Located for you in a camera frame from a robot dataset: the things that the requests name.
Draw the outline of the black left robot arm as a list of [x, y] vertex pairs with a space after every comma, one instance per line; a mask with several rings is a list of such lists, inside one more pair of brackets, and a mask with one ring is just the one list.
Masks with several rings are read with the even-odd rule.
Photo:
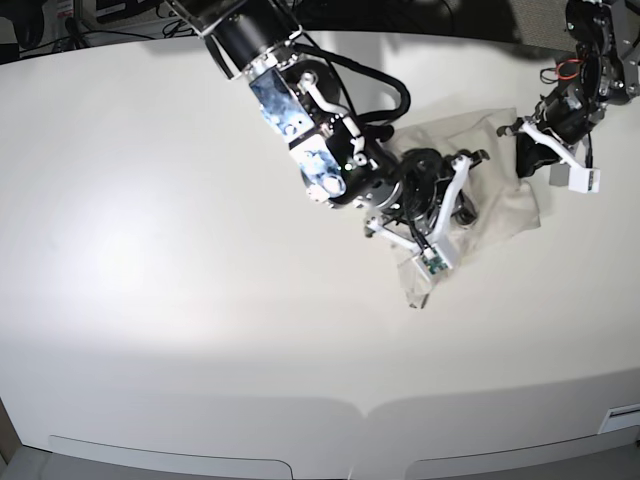
[[562, 161], [586, 144], [585, 166], [593, 166], [591, 132], [608, 106], [622, 106], [639, 96], [639, 39], [628, 14], [637, 1], [569, 1], [565, 23], [576, 42], [575, 56], [555, 67], [556, 86], [540, 98], [534, 113], [505, 128], [516, 137], [516, 172], [527, 178], [543, 166]]

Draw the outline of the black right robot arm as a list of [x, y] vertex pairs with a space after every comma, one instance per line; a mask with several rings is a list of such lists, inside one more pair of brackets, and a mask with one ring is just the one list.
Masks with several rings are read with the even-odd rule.
[[[283, 1], [171, 1], [229, 79], [245, 78], [260, 112], [300, 169], [308, 195], [334, 208], [376, 209], [428, 235], [439, 218], [462, 226], [477, 212], [453, 187], [455, 156], [432, 148], [384, 148], [410, 107], [405, 85], [379, 70], [301, 42], [305, 30]], [[396, 108], [358, 114], [335, 70], [341, 65], [394, 88]]]

